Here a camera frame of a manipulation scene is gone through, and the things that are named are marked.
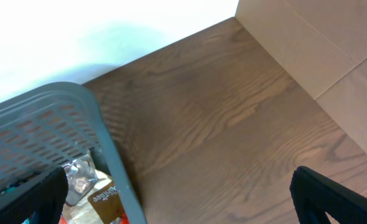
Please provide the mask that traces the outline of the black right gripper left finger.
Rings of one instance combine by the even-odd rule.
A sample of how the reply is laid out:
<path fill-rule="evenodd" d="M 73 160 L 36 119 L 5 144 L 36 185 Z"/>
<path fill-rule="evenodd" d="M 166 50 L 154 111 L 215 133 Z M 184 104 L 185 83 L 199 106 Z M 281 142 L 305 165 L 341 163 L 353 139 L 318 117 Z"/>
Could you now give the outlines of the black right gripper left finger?
<path fill-rule="evenodd" d="M 0 224 L 58 224 L 68 194 L 62 167 L 47 170 L 15 190 L 0 196 Z"/>

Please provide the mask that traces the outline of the brown white snack pouch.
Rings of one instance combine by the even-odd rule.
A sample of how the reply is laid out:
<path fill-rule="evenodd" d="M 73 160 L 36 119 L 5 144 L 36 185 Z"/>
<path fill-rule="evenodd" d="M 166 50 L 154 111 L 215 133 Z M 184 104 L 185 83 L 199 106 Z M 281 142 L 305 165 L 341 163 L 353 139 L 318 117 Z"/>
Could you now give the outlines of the brown white snack pouch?
<path fill-rule="evenodd" d="M 127 217 L 111 177 L 95 169 L 91 156 L 85 155 L 63 165 L 68 194 L 61 216 L 67 218 L 99 216 L 104 224 Z"/>

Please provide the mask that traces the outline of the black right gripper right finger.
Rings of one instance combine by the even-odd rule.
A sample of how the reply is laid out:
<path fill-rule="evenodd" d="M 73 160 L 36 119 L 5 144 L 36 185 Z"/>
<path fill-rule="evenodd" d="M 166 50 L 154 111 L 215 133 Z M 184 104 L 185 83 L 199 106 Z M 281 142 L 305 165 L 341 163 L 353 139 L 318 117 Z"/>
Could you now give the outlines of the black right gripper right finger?
<path fill-rule="evenodd" d="M 301 224 L 367 223 L 367 198 L 306 167 L 293 173 L 290 194 Z"/>

